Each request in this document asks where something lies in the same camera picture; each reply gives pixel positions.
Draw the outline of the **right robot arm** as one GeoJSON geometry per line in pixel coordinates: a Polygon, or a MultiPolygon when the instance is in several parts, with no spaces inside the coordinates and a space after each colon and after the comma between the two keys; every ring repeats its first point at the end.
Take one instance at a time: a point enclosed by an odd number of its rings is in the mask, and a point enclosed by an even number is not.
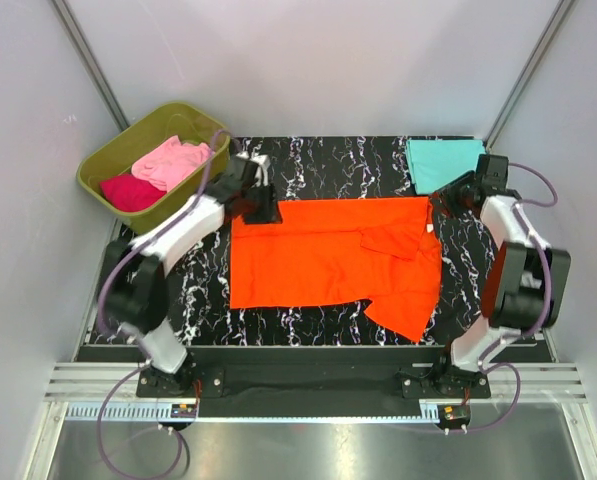
{"type": "Polygon", "coordinates": [[[525,206],[552,208],[559,200],[551,182],[548,201],[528,200],[507,184],[514,162],[482,154],[477,166],[436,192],[446,213],[472,212],[489,230],[497,253],[481,294],[480,315],[452,340],[431,368],[429,382],[443,396],[485,383],[493,359],[506,347],[557,320],[571,256],[553,247],[534,227],[525,206]]]}

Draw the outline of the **orange t shirt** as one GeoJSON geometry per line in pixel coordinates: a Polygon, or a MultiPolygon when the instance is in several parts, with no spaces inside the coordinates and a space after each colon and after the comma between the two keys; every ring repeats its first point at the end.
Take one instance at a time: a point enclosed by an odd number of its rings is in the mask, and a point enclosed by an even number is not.
{"type": "Polygon", "coordinates": [[[421,340],[442,276],[429,198],[294,200],[279,210],[279,223],[232,223],[231,308],[366,300],[375,324],[421,340]]]}

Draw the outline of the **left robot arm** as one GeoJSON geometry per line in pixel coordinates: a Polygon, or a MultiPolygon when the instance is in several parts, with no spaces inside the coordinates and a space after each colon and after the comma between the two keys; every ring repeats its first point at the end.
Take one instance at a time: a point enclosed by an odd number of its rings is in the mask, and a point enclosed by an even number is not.
{"type": "Polygon", "coordinates": [[[190,249],[236,218],[248,224],[281,222],[269,168],[266,155],[237,153],[160,225],[105,249],[98,327],[115,323],[118,332],[135,340],[146,357],[148,377],[171,395],[193,388],[195,364],[167,319],[168,275],[190,249]]]}

